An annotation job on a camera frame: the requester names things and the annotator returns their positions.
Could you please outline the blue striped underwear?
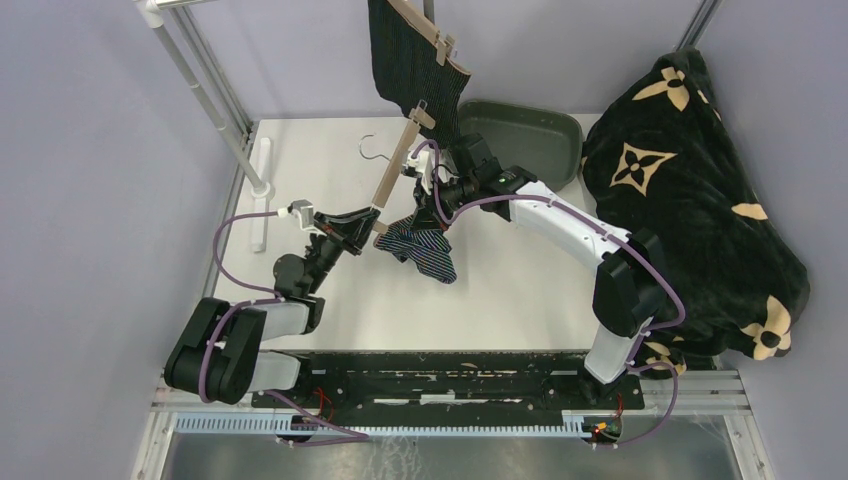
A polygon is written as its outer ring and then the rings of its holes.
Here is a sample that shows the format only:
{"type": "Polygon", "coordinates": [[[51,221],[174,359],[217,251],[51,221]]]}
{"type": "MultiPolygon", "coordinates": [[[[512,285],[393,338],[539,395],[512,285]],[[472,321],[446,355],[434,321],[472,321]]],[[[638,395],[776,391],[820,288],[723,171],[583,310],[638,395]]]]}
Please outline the blue striped underwear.
{"type": "Polygon", "coordinates": [[[457,280],[452,246],[440,228],[413,230],[413,216],[393,222],[376,237],[374,247],[400,263],[412,261],[417,271],[443,284],[457,280]]]}

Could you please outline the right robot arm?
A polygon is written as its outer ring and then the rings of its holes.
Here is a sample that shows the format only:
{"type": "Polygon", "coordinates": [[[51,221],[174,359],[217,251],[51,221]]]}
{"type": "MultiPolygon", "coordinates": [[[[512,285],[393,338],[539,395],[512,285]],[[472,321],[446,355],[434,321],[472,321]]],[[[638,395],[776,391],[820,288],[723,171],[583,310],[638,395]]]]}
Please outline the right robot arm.
{"type": "Polygon", "coordinates": [[[592,310],[599,322],[583,374],[581,400],[603,407],[618,393],[617,380],[635,369],[643,339],[663,328],[657,317],[665,302],[676,308],[671,325],[686,311],[665,278],[666,261],[658,237],[642,229],[632,233],[571,205],[520,166],[504,168],[479,134],[463,137],[440,177],[441,152],[426,140],[401,157],[400,171],[416,179],[414,227],[448,227],[478,207],[527,228],[586,267],[594,277],[592,310]]]}

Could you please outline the black striped underwear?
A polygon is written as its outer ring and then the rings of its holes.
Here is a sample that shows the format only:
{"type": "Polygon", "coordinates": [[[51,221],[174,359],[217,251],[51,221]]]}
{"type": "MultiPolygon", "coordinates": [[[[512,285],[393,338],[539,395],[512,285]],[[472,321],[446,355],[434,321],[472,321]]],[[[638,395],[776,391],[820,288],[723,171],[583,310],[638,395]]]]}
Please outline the black striped underwear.
{"type": "Polygon", "coordinates": [[[436,39],[404,17],[392,1],[369,1],[368,24],[372,76],[379,96],[396,104],[407,116],[424,102],[434,120],[421,135],[441,147],[460,136],[458,102],[471,73],[445,58],[438,61],[436,39]]]}

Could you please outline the wooden clip hanger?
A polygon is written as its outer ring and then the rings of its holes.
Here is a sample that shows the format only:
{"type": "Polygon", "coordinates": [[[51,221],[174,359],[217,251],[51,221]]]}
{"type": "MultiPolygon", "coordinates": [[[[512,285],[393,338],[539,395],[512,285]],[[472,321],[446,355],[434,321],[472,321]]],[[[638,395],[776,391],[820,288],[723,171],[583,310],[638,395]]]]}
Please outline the wooden clip hanger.
{"type": "Polygon", "coordinates": [[[435,49],[435,61],[440,67],[448,65],[457,69],[463,75],[471,75],[469,70],[453,59],[456,42],[451,35],[443,33],[410,1],[389,0],[388,3],[408,25],[435,49]]]}

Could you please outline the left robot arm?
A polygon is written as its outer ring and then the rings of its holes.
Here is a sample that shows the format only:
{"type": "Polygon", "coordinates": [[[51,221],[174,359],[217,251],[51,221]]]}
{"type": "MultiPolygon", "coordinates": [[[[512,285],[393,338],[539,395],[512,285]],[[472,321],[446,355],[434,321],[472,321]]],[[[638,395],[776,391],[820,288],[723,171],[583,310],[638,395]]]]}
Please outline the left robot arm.
{"type": "Polygon", "coordinates": [[[262,342],[280,336],[305,335],[320,324],[325,301],[317,296],[343,254],[359,255],[380,210],[366,207],[345,214],[318,212],[306,200],[250,214],[250,219],[294,217],[309,235],[302,256],[286,254],[273,267],[274,284],[245,283],[256,298],[231,303],[204,297],[166,361],[163,378],[171,388],[196,394],[205,403],[238,403],[247,393],[276,388],[291,406],[307,404],[314,379],[301,371],[299,358],[263,354],[262,342]]]}

